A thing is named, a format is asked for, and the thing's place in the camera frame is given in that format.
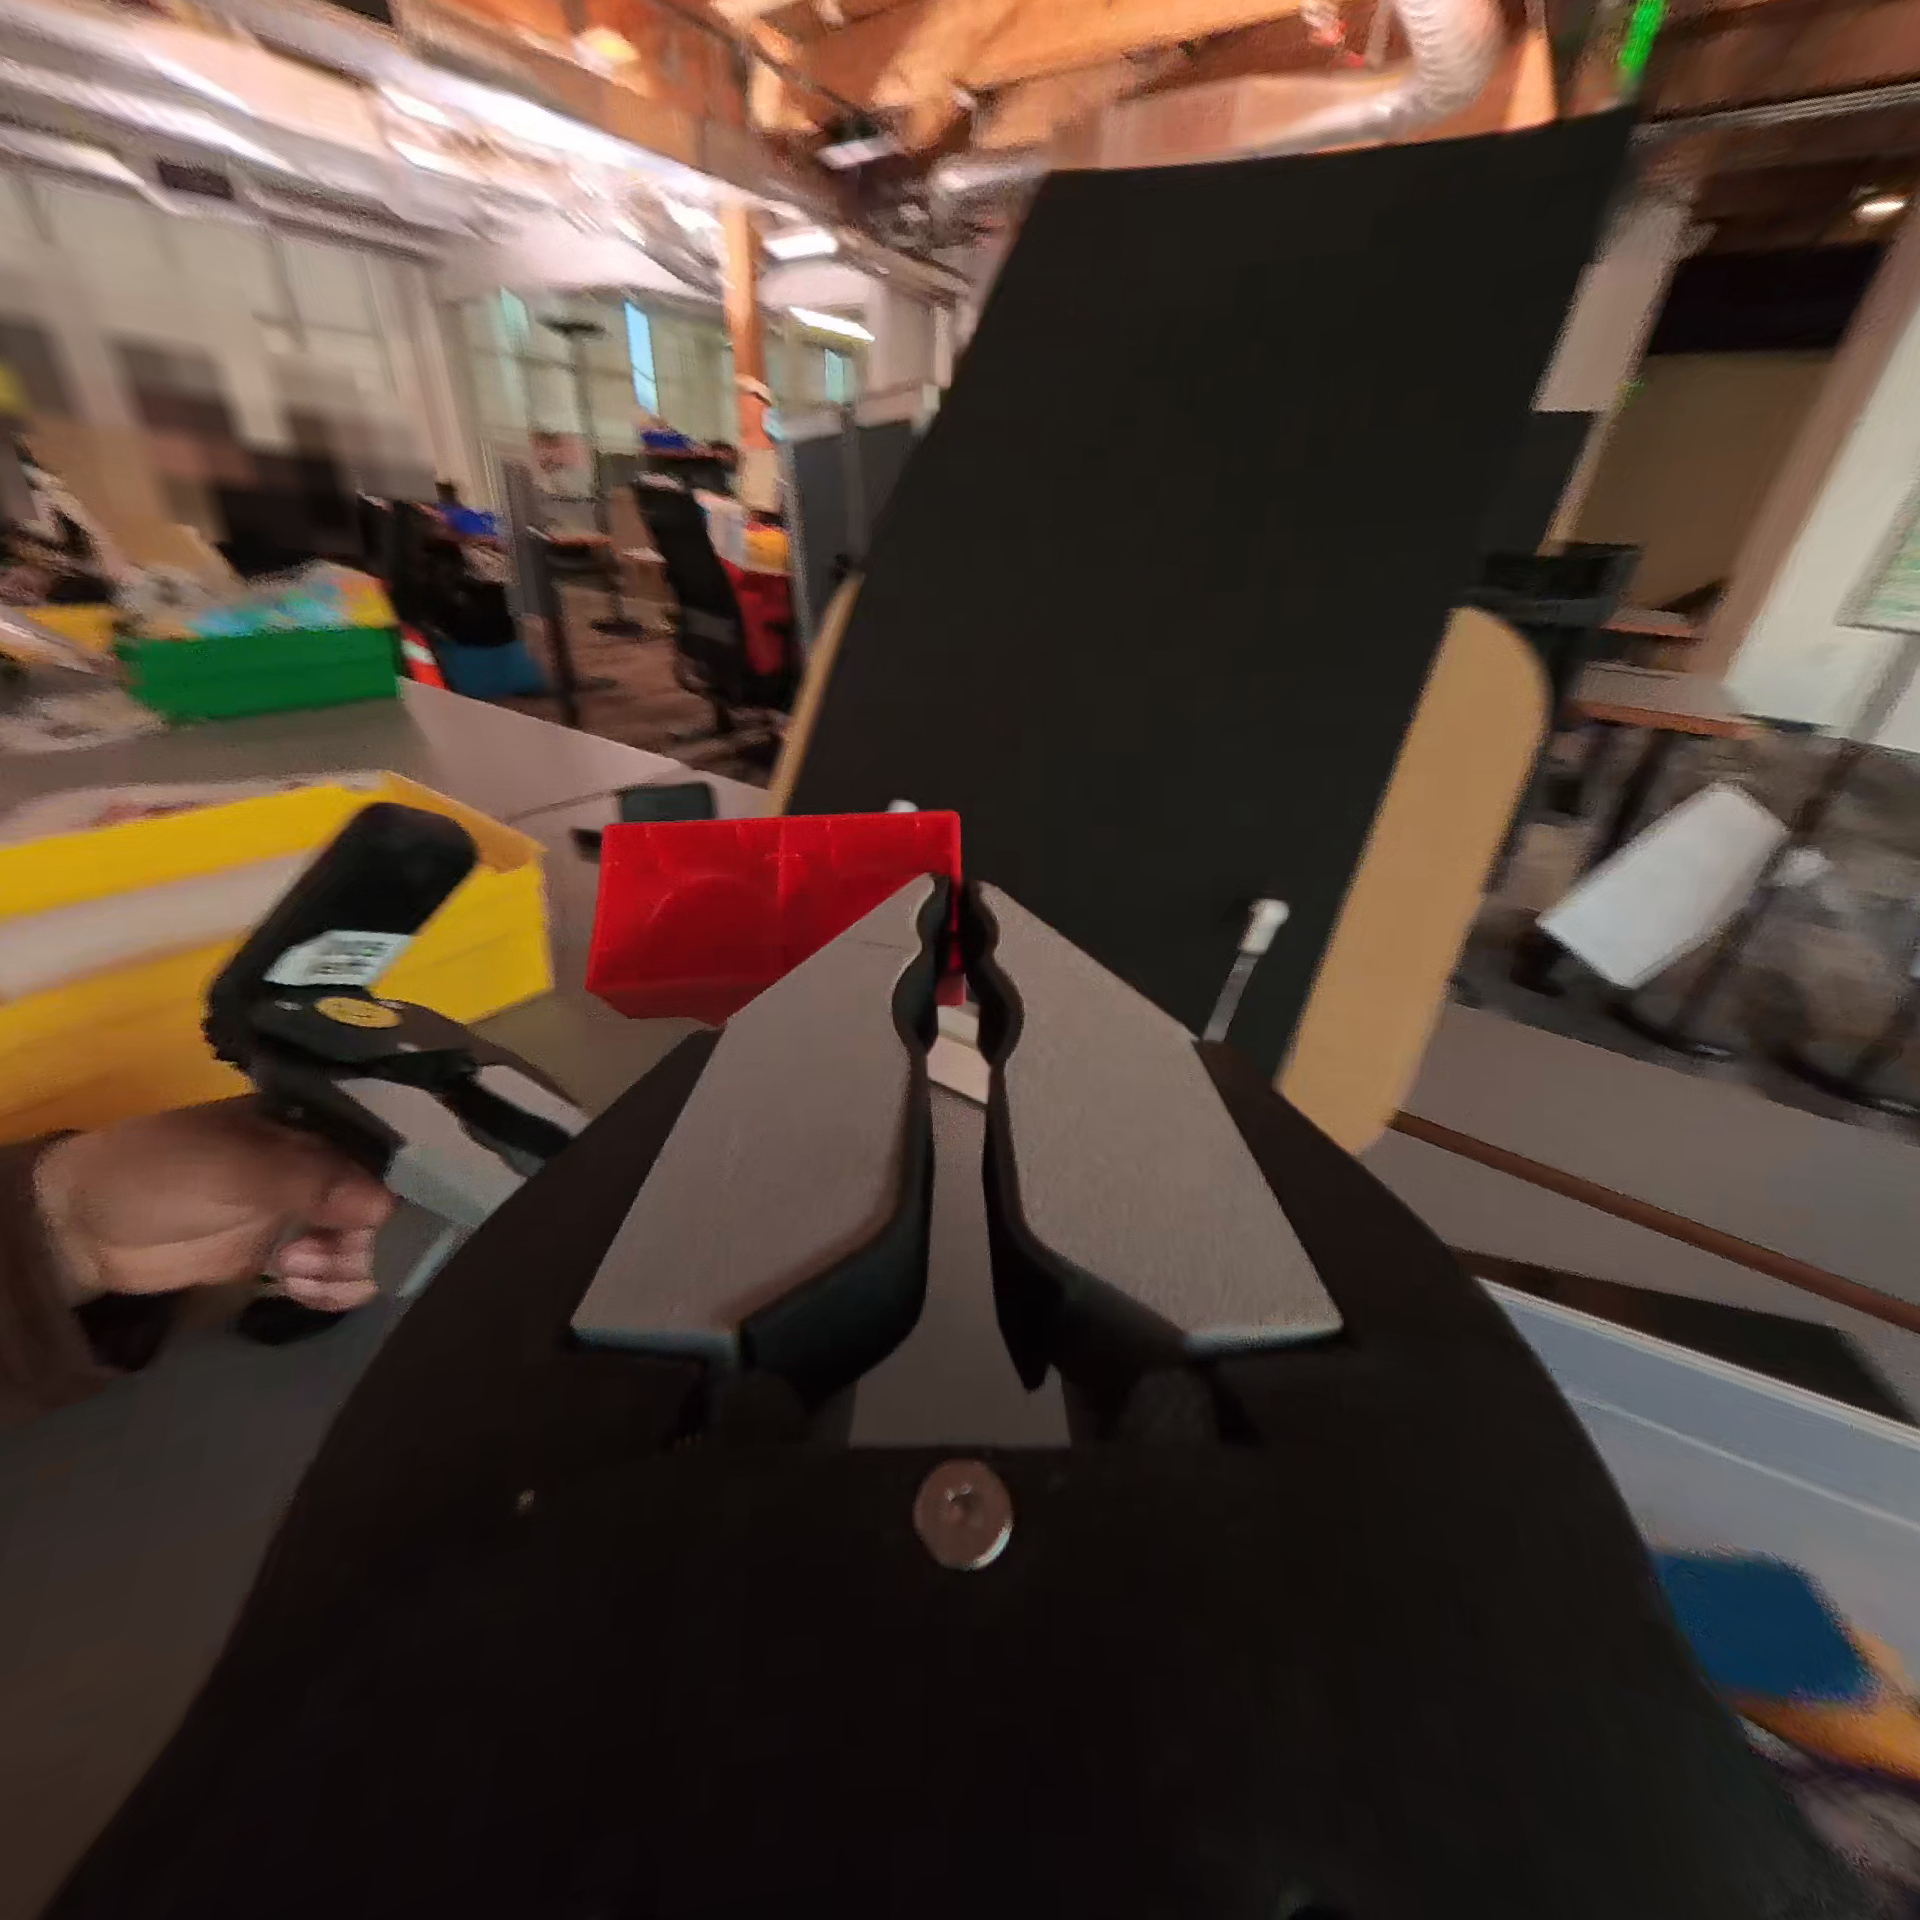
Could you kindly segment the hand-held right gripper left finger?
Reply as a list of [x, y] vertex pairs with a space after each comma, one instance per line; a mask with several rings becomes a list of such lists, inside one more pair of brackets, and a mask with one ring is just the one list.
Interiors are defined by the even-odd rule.
[[568, 1321], [576, 1350], [848, 1401], [920, 1320], [954, 885], [907, 881], [718, 1034]]

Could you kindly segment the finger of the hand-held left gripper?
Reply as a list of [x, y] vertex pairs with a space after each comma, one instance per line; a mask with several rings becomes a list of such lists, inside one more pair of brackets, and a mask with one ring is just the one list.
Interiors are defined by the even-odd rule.
[[548, 1122], [469, 1135], [459, 1120], [392, 1122], [392, 1197], [451, 1226], [483, 1226], [548, 1159]]
[[405, 1097], [415, 1109], [434, 1102], [474, 1137], [578, 1137], [587, 1128], [587, 1111], [522, 1058], [443, 1058], [437, 1066], [453, 1073], [434, 1080], [359, 1073], [351, 1101], [397, 1131], [406, 1128], [400, 1120]]

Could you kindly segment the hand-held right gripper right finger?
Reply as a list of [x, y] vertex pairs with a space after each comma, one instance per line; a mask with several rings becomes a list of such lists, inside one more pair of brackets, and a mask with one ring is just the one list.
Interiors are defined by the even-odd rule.
[[1197, 1040], [1002, 888], [965, 894], [999, 1330], [1075, 1419], [1320, 1347], [1342, 1312]]

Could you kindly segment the red toy block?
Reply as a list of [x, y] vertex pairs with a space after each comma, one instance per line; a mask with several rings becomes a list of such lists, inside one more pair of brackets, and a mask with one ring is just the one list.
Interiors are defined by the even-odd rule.
[[614, 824], [584, 989], [624, 1017], [720, 1024], [910, 883], [959, 883], [951, 809]]

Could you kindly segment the person's left forearm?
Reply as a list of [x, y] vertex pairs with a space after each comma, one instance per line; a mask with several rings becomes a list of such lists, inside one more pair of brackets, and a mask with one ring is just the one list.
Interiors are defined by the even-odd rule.
[[176, 1321], [171, 1295], [74, 1302], [39, 1215], [34, 1173], [62, 1137], [2, 1151], [2, 1429], [69, 1408], [148, 1368]]

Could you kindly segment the person's left hand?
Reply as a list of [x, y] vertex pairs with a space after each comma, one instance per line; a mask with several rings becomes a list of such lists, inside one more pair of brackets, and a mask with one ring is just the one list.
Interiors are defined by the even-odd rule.
[[216, 1102], [43, 1149], [32, 1173], [62, 1293], [77, 1306], [271, 1280], [315, 1312], [378, 1296], [388, 1190], [340, 1149]]

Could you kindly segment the yellow plastic bin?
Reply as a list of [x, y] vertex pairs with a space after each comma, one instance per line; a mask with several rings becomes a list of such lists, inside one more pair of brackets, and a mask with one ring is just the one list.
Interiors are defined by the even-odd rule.
[[392, 773], [84, 787], [5, 818], [2, 1141], [87, 1131], [242, 1094], [203, 1040], [240, 939], [364, 808], [464, 829], [476, 867], [381, 989], [462, 1023], [547, 994], [543, 854]]

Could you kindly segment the green plastic bin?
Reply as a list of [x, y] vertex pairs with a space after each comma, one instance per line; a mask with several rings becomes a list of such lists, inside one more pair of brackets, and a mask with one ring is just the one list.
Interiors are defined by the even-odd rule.
[[168, 728], [397, 701], [397, 629], [120, 638], [111, 659], [132, 703]]

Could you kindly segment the black office chair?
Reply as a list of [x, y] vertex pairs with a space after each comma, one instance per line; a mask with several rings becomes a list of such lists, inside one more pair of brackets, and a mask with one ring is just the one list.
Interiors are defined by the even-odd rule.
[[675, 597], [672, 643], [679, 687], [710, 717], [710, 733], [734, 734], [746, 719], [781, 726], [799, 690], [803, 654], [788, 680], [756, 680], [743, 654], [743, 631], [723, 554], [712, 544], [696, 497], [672, 478], [645, 473], [630, 485], [632, 503], [653, 543]]

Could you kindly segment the red cloth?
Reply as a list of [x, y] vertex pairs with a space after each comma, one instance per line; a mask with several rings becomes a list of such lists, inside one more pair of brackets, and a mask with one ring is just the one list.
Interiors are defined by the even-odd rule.
[[784, 681], [795, 670], [795, 616], [788, 574], [723, 561], [743, 631], [743, 657], [759, 681]]

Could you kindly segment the white tilted panel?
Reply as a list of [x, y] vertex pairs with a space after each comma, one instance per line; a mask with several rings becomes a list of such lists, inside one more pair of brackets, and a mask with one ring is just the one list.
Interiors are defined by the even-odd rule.
[[1723, 934], [1787, 837], [1787, 824], [1742, 787], [1701, 787], [1589, 869], [1543, 915], [1543, 936], [1634, 992]]

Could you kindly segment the clear plastic storage bin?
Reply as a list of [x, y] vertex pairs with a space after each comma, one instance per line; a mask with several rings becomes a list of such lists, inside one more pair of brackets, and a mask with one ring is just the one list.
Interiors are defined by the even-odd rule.
[[1851, 1707], [1712, 1691], [1803, 1778], [1916, 1801], [1916, 1424], [1701, 1351], [1669, 1329], [1802, 1338], [1872, 1386], [1818, 1323], [1628, 1293], [1629, 1321], [1491, 1285], [1573, 1405], [1652, 1552], [1740, 1552], [1802, 1569], [1828, 1595], [1879, 1691]]

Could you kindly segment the grey partition panel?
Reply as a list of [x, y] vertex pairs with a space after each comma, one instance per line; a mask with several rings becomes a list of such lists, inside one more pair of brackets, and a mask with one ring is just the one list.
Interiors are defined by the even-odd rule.
[[826, 413], [781, 454], [788, 563], [799, 611], [819, 626], [839, 586], [864, 565], [899, 475], [920, 439], [912, 414]]

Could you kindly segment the black board with wooden edge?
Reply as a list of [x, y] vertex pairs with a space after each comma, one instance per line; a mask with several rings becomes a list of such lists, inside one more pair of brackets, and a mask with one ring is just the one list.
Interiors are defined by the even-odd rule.
[[1227, 1045], [1367, 1151], [1544, 736], [1469, 590], [1634, 126], [1044, 177], [775, 808], [955, 811], [1191, 1034], [1282, 902]]

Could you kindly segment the wall poster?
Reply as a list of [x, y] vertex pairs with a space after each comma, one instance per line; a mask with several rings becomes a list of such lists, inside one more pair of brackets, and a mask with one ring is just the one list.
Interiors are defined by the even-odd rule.
[[1917, 637], [1917, 488], [1912, 488], [1835, 624], [1854, 633]]

